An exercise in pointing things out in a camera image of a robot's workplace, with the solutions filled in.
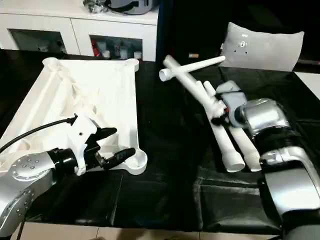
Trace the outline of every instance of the white plastic tray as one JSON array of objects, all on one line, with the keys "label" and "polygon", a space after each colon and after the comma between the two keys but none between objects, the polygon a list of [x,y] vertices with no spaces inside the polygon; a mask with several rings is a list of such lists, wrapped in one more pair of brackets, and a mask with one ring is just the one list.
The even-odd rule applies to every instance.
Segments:
[{"label": "white plastic tray", "polygon": [[[115,127],[117,133],[99,141],[102,156],[111,157],[124,148],[135,148],[136,154],[114,169],[141,174],[147,166],[147,155],[139,149],[135,72],[139,61],[43,60],[43,70],[23,100],[0,139],[3,146],[31,129],[82,112],[101,128]],[[63,123],[39,131],[13,144],[0,155],[0,173],[6,172],[19,157],[30,153],[65,148]]]}]

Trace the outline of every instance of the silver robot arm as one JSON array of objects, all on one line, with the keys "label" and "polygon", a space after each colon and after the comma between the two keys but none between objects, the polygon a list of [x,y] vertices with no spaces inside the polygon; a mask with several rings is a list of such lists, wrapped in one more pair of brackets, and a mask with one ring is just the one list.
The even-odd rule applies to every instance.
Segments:
[{"label": "silver robot arm", "polygon": [[284,239],[319,239],[320,178],[282,107],[268,98],[247,101],[233,81],[220,85],[217,93],[229,109],[229,123],[247,129],[261,155],[265,183],[283,221]]},{"label": "silver robot arm", "polygon": [[32,202],[55,184],[55,164],[47,152],[16,160],[0,178],[0,237],[13,234]]},{"label": "silver robot arm", "polygon": [[127,148],[105,159],[98,152],[98,140],[107,138],[116,128],[100,128],[85,116],[78,116],[67,133],[69,148],[25,155],[17,159],[0,177],[0,238],[11,236],[33,201],[63,176],[84,174],[101,167],[109,170],[136,152]]}]

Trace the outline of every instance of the bottle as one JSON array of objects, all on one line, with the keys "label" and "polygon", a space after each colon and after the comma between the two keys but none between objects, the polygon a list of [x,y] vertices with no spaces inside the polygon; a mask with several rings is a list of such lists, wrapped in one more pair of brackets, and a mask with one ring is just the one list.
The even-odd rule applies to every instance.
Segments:
[{"label": "bottle", "polygon": [[128,49],[125,46],[120,47],[120,59],[128,59]]},{"label": "bottle", "polygon": [[107,50],[107,43],[105,41],[97,41],[96,44],[101,54]]},{"label": "bottle", "polygon": [[119,40],[114,41],[114,56],[115,58],[120,57],[120,46],[122,45],[122,42]]},{"label": "bottle", "polygon": [[106,59],[106,60],[110,60],[110,51],[109,50],[105,50],[103,53],[102,53],[103,57]]},{"label": "bottle", "polygon": [[133,57],[134,57],[135,59],[138,59],[139,62],[142,62],[142,52],[141,52],[141,51],[135,51],[135,52],[133,53]]},{"label": "bottle", "polygon": [[91,44],[92,44],[92,50],[93,50],[93,54],[95,57],[99,57],[100,56],[100,52],[98,50],[98,47],[97,47],[97,43],[95,40],[91,39]]}]

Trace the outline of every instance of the black tablecloth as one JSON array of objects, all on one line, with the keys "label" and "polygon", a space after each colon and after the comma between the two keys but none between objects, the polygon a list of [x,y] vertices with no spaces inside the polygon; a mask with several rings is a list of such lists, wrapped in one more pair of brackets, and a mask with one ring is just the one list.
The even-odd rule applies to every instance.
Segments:
[{"label": "black tablecloth", "polygon": [[[52,56],[0,51],[0,134],[41,72],[42,60]],[[161,82],[158,72],[154,63],[144,62],[135,78],[139,143],[148,155],[145,172],[134,176],[111,170],[66,177],[35,201],[28,220],[278,234],[280,224],[260,182],[262,174],[247,169],[227,173],[203,109],[178,81]],[[278,101],[317,164],[320,102],[293,72],[211,66],[192,75],[214,87],[233,80],[248,99]]]}]

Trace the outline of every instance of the white pipe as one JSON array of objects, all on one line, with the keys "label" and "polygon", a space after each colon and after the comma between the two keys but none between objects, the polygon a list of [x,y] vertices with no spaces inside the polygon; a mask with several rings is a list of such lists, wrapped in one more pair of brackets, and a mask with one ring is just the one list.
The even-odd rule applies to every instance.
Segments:
[{"label": "white pipe", "polygon": [[[189,73],[213,64],[221,63],[224,60],[226,60],[225,56],[218,56],[208,60],[198,61],[188,65],[180,66],[178,70],[181,72]],[[159,71],[159,77],[161,81],[165,82],[175,77],[175,74],[169,68],[164,68]]]},{"label": "white pipe", "polygon": [[209,81],[205,81],[205,82],[203,83],[203,86],[204,86],[204,88],[205,88],[206,93],[208,94],[208,96],[209,96],[210,98],[216,99],[216,98],[215,98],[216,90],[215,90],[214,87],[211,85],[211,83],[210,83]]},{"label": "white pipe", "polygon": [[[207,95],[206,90],[204,89],[200,81],[196,82],[196,86],[203,95]],[[222,162],[224,164],[225,169],[229,173],[235,173],[242,170],[245,167],[245,162],[242,159],[240,153],[238,153],[235,150],[225,128],[222,125],[220,126],[213,125],[210,121],[211,118],[207,114],[206,108],[204,109],[205,109],[205,113],[208,118],[208,121],[210,123],[211,129],[213,131],[213,134],[215,136],[215,139],[220,148],[220,151],[222,154]]]},{"label": "white pipe", "polygon": [[[204,87],[211,99],[213,101],[216,100],[215,94],[216,90],[211,85],[209,81],[204,82]],[[243,156],[244,161],[247,164],[247,166],[250,168],[252,172],[257,172],[261,170],[260,166],[260,154],[254,144],[250,141],[248,136],[245,134],[244,130],[242,128],[235,128],[230,126],[229,130],[235,140],[235,142],[238,144]]]},{"label": "white pipe", "polygon": [[172,71],[172,73],[176,76],[179,82],[193,95],[193,97],[204,106],[205,109],[209,110],[212,107],[212,101],[207,94],[203,94],[203,92],[197,87],[196,79],[191,76],[188,72],[179,71],[179,63],[170,55],[167,55],[163,61],[163,65],[165,65],[168,69]]}]

